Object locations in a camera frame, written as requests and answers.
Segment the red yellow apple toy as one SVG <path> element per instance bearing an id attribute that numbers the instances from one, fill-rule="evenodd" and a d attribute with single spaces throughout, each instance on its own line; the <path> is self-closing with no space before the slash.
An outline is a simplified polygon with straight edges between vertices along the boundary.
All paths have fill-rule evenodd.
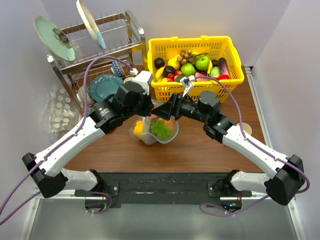
<path id="1" fill-rule="evenodd" d="M 175 124 L 172 120 L 165 120 L 164 124 L 172 131 L 175 128 Z"/>

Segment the green grape bunch toy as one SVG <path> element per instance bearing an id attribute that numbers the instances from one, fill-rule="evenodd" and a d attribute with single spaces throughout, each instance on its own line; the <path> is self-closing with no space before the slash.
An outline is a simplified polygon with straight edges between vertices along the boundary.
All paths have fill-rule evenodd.
<path id="1" fill-rule="evenodd" d="M 165 120 L 162 118 L 154 118 L 150 122 L 150 132 L 161 140 L 167 140 L 171 137 L 173 130 L 170 130 L 165 125 Z"/>

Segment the clear zip bag blue seal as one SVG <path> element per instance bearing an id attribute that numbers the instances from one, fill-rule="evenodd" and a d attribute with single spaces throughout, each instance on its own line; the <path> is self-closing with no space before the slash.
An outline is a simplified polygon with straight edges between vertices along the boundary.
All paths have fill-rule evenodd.
<path id="1" fill-rule="evenodd" d="M 171 142 L 179 132 L 179 123 L 171 117 L 164 120 L 156 115 L 138 116 L 129 129 L 131 137 L 141 140 L 146 145 L 156 142 L 167 144 Z"/>

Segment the yellow bell pepper toy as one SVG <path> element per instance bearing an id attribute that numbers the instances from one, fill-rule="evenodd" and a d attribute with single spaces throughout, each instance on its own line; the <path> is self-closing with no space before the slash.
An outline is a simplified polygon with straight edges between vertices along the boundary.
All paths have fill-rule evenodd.
<path id="1" fill-rule="evenodd" d="M 145 135 L 146 131 L 145 131 L 145 122 L 143 120 L 138 120 L 135 123 L 135 126 L 133 128 L 133 133 L 137 136 L 140 135 Z"/>

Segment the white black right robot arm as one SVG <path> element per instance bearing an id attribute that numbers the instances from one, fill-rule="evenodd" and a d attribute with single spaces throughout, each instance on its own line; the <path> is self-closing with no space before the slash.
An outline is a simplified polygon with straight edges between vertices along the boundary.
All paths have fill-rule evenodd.
<path id="1" fill-rule="evenodd" d="M 221 113 L 220 105 L 215 93 L 210 91 L 202 92 L 197 102 L 175 93 L 151 113 L 165 120 L 187 117 L 202 122 L 203 130 L 211 139 L 241 153 L 262 170 L 261 173 L 232 170 L 211 185 L 218 193 L 230 197 L 242 191 L 264 193 L 285 206 L 296 194 L 309 189 L 310 181 L 300 157 L 295 154 L 288 157 L 245 133 L 239 124 Z"/>

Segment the polka dot plastic bag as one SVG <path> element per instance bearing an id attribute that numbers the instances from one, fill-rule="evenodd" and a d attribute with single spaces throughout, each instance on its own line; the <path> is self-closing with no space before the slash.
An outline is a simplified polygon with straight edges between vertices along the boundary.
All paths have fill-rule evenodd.
<path id="1" fill-rule="evenodd" d="M 46 92 L 46 103 L 40 128 L 50 136 L 50 143 L 70 131 L 82 118 L 77 106 L 64 87 L 53 84 Z"/>

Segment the yellow banana toy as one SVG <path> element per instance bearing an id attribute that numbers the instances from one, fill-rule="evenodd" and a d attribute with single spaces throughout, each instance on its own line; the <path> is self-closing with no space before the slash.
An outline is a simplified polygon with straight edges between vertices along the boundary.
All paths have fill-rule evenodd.
<path id="1" fill-rule="evenodd" d="M 161 80 L 163 78 L 165 78 L 165 74 L 164 74 L 164 70 L 165 70 L 165 66 L 159 68 L 156 73 L 155 73 L 155 77 L 154 77 L 154 81 L 157 82 L 161 82 Z"/>

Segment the watermelon slice toy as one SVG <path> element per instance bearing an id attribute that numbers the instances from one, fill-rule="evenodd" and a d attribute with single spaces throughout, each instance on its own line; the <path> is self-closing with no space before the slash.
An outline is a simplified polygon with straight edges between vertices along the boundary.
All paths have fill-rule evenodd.
<path id="1" fill-rule="evenodd" d="M 199 73 L 199 72 L 196 72 L 195 73 L 195 77 L 204 77 L 204 76 L 206 76 L 206 74 L 203 74 L 203 73 Z"/>

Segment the yellow pear toy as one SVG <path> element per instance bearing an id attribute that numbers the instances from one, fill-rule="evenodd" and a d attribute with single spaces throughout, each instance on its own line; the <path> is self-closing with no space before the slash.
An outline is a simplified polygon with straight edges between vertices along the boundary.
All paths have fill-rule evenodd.
<path id="1" fill-rule="evenodd" d="M 176 55 L 167 62 L 167 65 L 173 67 L 176 71 L 179 70 L 181 66 L 180 62 L 178 61 L 178 57 L 180 57 L 180 55 Z"/>

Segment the brown grape bunch toy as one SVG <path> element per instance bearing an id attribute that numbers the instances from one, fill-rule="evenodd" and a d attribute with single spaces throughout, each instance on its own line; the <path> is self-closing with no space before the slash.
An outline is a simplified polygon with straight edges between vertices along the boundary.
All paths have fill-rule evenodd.
<path id="1" fill-rule="evenodd" d="M 186 63 L 195 64 L 198 52 L 194 52 L 191 49 L 182 49 L 180 55 L 177 57 L 177 61 L 180 62 L 181 65 L 185 65 Z"/>

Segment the red pepper toy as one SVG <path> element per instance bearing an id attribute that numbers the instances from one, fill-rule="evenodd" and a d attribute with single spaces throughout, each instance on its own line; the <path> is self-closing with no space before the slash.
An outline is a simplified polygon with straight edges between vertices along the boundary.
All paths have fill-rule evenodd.
<path id="1" fill-rule="evenodd" d="M 226 75 L 226 74 L 222 74 L 222 75 L 220 75 L 217 79 L 218 79 L 219 81 L 220 81 L 220 80 L 229 80 L 229 79 L 230 79 L 230 76 L 229 76 L 229 75 Z"/>

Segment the purple eggplant toy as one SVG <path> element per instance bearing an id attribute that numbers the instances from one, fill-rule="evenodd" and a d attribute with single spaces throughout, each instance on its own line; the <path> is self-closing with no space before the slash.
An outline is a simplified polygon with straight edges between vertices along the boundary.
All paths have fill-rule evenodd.
<path id="1" fill-rule="evenodd" d="M 221 57 L 219 60 L 218 60 L 218 66 L 219 66 L 219 69 L 220 69 L 220 75 L 229 79 L 230 78 L 230 74 L 229 74 L 229 71 L 228 71 L 228 65 L 227 65 L 227 61 L 224 57 Z"/>

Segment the cream ceramic mug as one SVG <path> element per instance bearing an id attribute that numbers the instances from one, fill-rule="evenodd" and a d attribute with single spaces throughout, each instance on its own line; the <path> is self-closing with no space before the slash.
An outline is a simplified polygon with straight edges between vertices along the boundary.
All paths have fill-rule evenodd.
<path id="1" fill-rule="evenodd" d="M 253 133 L 252 127 L 249 124 L 245 123 L 245 122 L 242 123 L 242 129 L 246 134 L 249 134 L 250 136 Z"/>

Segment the mint green flower plate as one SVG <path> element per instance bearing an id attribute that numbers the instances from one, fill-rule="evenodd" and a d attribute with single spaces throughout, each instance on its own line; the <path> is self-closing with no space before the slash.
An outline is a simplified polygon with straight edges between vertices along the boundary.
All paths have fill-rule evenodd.
<path id="1" fill-rule="evenodd" d="M 76 59 L 72 42 L 55 23 L 43 16 L 37 16 L 33 25 L 41 41 L 52 53 L 68 62 Z"/>

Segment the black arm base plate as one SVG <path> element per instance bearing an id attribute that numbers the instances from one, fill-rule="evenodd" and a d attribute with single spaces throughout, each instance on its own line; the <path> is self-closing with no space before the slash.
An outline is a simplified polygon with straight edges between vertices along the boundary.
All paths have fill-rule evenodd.
<path id="1" fill-rule="evenodd" d="M 86 207 L 101 207 L 105 201 L 96 193 L 107 193 L 113 208 L 124 204 L 219 204 L 222 197 L 238 200 L 252 196 L 250 191 L 219 191 L 215 184 L 221 184 L 227 175 L 226 172 L 100 172 L 92 194 L 76 190 L 75 195 L 85 198 Z"/>

